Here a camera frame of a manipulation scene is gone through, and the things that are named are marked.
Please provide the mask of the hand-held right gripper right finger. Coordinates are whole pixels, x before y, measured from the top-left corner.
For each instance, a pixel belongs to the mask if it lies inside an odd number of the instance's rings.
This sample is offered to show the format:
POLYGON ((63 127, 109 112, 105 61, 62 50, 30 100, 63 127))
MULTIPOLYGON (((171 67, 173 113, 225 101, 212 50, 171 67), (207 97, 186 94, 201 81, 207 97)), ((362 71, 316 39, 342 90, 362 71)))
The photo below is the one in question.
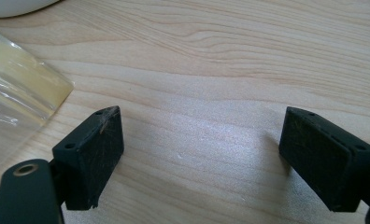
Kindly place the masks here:
POLYGON ((354 212, 370 206, 370 145, 331 121, 288 107, 279 154, 329 210, 354 212))

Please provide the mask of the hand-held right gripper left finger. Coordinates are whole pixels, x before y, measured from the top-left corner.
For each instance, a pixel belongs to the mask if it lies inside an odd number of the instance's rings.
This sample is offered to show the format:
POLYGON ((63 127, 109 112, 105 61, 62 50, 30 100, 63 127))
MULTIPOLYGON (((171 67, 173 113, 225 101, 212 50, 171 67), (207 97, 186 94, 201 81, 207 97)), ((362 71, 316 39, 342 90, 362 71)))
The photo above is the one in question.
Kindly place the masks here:
POLYGON ((52 149, 59 201, 69 210, 96 207, 123 151, 120 108, 92 113, 52 149))

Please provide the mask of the clear plastic wrapper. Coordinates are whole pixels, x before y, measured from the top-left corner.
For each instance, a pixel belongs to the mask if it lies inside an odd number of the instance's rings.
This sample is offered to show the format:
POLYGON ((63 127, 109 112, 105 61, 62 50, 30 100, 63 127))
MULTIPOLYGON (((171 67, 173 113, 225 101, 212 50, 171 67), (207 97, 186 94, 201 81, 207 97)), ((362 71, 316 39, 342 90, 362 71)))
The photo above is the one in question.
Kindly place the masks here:
POLYGON ((74 83, 0 35, 0 164, 57 111, 74 83))

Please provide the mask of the white pedal trash can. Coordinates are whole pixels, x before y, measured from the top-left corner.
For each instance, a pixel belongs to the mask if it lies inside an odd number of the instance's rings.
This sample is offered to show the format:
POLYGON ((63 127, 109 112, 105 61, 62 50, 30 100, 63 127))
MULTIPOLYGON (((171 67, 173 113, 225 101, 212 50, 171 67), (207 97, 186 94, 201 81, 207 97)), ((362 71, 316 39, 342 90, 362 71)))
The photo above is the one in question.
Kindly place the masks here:
POLYGON ((16 17, 49 7, 60 0, 0 0, 0 18, 16 17))

